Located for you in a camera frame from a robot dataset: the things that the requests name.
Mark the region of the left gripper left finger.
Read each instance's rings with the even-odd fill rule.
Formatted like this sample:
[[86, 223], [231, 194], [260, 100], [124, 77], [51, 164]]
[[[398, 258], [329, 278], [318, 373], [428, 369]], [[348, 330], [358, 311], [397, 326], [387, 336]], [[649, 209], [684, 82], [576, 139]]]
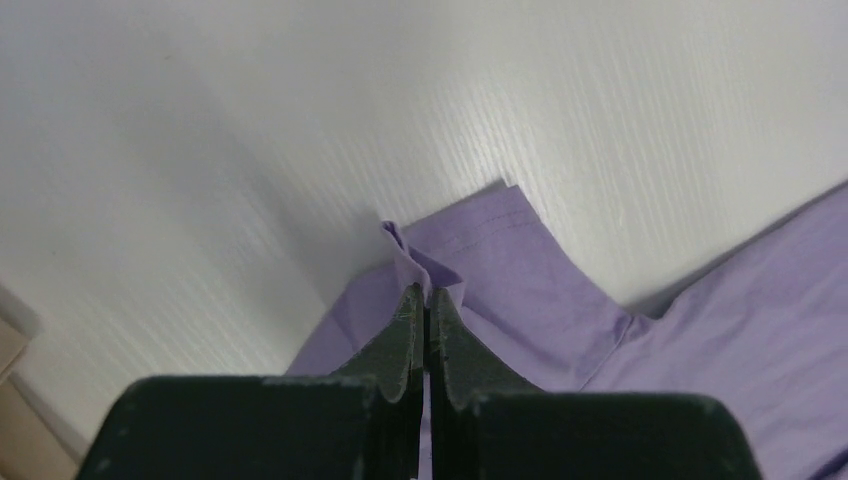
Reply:
[[152, 376], [107, 414], [82, 479], [412, 479], [424, 298], [343, 366], [312, 376]]

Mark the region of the purple t shirt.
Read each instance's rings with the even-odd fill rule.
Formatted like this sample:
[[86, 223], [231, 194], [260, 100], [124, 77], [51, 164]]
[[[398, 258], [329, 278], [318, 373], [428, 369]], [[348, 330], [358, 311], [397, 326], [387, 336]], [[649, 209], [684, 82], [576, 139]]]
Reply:
[[845, 186], [744, 246], [658, 318], [595, 285], [517, 187], [382, 229], [392, 262], [348, 284], [290, 374], [335, 370], [387, 325], [407, 286], [443, 287], [465, 326], [540, 388], [705, 394], [739, 421], [766, 478], [846, 477]]

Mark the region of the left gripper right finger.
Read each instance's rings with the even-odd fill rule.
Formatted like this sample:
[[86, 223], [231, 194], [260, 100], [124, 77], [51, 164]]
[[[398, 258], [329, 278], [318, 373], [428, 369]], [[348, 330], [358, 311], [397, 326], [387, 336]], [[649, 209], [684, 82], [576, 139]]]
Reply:
[[548, 393], [463, 324], [448, 292], [429, 310], [437, 479], [758, 479], [736, 419], [693, 394]]

